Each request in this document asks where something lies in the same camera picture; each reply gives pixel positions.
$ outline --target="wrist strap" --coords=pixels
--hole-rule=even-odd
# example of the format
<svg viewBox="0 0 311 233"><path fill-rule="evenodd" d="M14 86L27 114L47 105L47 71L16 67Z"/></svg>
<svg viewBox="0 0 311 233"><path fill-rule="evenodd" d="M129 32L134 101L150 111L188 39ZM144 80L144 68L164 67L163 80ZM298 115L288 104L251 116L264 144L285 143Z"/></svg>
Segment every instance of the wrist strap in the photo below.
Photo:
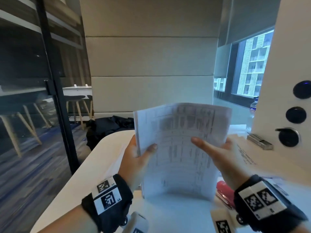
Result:
<svg viewBox="0 0 311 233"><path fill-rule="evenodd" d="M82 207L95 222L98 231L113 233L124 222L132 204L133 194L116 174L100 184L82 200Z"/></svg>
<svg viewBox="0 0 311 233"><path fill-rule="evenodd" d="M236 211L254 231L263 233L294 230L308 218L268 181L253 175L235 191Z"/></svg>

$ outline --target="plastic bottle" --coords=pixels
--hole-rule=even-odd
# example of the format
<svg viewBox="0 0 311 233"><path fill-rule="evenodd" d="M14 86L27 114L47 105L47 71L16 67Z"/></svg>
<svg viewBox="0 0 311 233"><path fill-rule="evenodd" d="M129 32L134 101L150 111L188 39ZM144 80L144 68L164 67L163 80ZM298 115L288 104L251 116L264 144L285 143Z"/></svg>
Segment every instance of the plastic bottle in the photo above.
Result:
<svg viewBox="0 0 311 233"><path fill-rule="evenodd" d="M250 133L252 131L253 121L255 117L256 107L258 103L258 97L255 98L255 101L251 103L251 106L249 108L249 116L246 123L246 131Z"/></svg>

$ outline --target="paper document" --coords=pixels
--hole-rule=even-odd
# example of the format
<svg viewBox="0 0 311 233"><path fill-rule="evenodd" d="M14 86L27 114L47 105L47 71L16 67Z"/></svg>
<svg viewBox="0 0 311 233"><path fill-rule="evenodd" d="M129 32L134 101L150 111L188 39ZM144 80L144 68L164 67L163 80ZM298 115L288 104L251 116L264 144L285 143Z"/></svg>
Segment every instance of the paper document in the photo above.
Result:
<svg viewBox="0 0 311 233"><path fill-rule="evenodd" d="M138 154L158 144L142 182L142 195L179 193L214 199L218 170L190 141L200 137L220 146L227 137L231 109L177 103L134 112Z"/></svg>

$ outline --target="black metal frame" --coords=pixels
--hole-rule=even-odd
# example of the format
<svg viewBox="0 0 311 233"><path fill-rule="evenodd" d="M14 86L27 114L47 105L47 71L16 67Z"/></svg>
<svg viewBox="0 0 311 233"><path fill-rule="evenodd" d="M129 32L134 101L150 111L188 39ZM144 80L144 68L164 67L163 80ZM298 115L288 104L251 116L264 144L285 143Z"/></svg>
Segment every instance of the black metal frame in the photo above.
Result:
<svg viewBox="0 0 311 233"><path fill-rule="evenodd" d="M240 75L241 72L245 44L246 41L232 44L225 91L214 90L214 98L249 108L251 103L254 102L254 98L236 95L239 85L239 77L235 77L235 75Z"/></svg>
<svg viewBox="0 0 311 233"><path fill-rule="evenodd" d="M79 168L76 146L73 140L72 131L68 119L63 88L61 85L60 77L62 76L62 64L56 48L52 43L51 32L49 29L48 18L45 12L45 5L43 0L36 0L36 8L40 21L42 31L42 39L44 43L45 53L47 56L49 66L49 80L46 81L48 93L53 96L54 104L59 120L60 129L65 145L65 150L68 157L69 167L72 174Z"/></svg>

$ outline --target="hand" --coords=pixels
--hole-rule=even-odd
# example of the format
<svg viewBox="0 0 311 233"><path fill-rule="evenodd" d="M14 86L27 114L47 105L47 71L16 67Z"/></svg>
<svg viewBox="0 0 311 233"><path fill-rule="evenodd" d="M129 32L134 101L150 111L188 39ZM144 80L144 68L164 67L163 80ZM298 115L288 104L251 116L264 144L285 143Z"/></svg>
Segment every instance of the hand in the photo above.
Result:
<svg viewBox="0 0 311 233"><path fill-rule="evenodd" d="M236 143L230 138L227 138L226 143L220 148L198 137L192 137L191 142L212 158L224 181L233 190L239 188L252 176L252 172L244 165Z"/></svg>
<svg viewBox="0 0 311 233"><path fill-rule="evenodd" d="M138 156L135 135L130 140L125 149L118 174L126 181L132 192L141 183L146 166L157 148L158 145L153 144L147 148L142 156Z"/></svg>

